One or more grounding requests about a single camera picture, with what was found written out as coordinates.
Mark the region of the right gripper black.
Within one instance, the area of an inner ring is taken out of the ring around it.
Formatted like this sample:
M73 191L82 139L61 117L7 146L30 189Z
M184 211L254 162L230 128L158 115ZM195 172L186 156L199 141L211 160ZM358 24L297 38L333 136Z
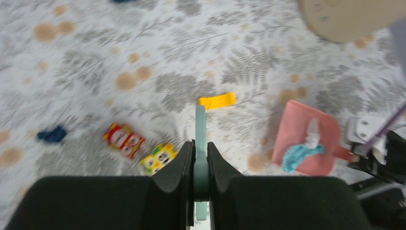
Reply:
M389 131L386 136L385 156L386 164L383 165L368 152L367 158L361 157L357 162L349 163L349 168L365 172L388 183L406 183L406 140L394 131Z

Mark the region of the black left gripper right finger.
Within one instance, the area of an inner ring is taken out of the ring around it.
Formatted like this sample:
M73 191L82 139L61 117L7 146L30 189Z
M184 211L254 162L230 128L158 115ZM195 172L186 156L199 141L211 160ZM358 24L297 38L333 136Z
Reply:
M245 176L208 144L213 230L369 230L353 190L329 176Z

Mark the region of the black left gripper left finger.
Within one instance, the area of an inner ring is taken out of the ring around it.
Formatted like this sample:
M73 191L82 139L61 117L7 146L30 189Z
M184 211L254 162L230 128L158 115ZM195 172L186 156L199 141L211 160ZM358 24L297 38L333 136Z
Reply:
M183 230L194 143L153 176L48 176L26 192L9 230Z

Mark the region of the teal hand brush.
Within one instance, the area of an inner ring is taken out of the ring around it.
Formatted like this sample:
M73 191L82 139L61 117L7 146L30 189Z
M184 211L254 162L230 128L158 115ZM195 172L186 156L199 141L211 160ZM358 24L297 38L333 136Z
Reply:
M196 107L195 162L193 166L193 194L196 204L196 220L207 220L209 201L209 165L207 161L207 132L205 106Z

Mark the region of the teal paper strip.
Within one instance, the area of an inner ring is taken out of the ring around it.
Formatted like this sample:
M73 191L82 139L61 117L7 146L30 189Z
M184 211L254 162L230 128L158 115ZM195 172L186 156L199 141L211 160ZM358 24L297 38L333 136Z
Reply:
M282 169L285 172L293 173L307 157L317 154L324 155L325 152L326 149L321 144L318 144L314 148L309 147L307 144L291 146L282 158Z

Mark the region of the white paper scrap small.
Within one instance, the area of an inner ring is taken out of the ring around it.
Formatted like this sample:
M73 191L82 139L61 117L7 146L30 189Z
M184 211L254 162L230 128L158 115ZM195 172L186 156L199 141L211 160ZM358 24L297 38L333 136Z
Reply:
M309 149L315 149L319 145L320 134L319 134L319 120L317 118L312 118L307 126L305 146Z

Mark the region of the pink plastic dustpan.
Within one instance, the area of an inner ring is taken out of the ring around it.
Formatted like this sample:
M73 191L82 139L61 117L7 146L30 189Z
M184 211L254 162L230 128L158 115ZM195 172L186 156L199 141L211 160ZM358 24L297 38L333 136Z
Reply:
M349 149L341 145L341 128L334 117L295 100L289 100L282 114L273 149L274 164L282 167L282 158L287 149L305 144L307 126L314 117L319 120L319 143L324 146L326 152L324 155L307 157L294 172L310 176L326 176L333 171L337 159L347 162L356 159Z

